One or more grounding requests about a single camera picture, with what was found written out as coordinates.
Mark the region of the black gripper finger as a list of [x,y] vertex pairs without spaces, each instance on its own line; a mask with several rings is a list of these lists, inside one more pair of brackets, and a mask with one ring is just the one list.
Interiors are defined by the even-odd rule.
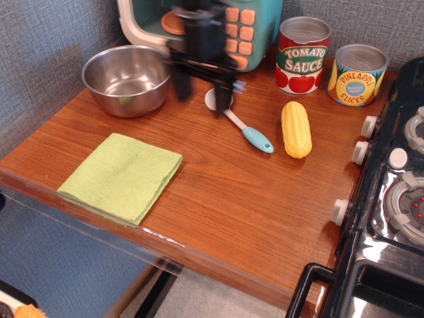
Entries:
[[174,63],[172,66],[172,81],[179,101],[186,101],[192,95],[190,70],[186,65]]
[[233,96],[234,83],[215,81],[215,106],[216,117],[220,117],[224,111],[229,109],[231,97]]

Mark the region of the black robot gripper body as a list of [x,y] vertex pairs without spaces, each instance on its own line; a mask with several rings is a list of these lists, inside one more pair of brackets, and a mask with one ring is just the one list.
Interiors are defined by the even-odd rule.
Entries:
[[191,77],[233,82],[235,91],[245,91],[246,83],[237,79],[237,63],[225,52],[227,1],[176,1],[173,12],[182,18],[185,34],[169,40],[172,63],[186,65]]

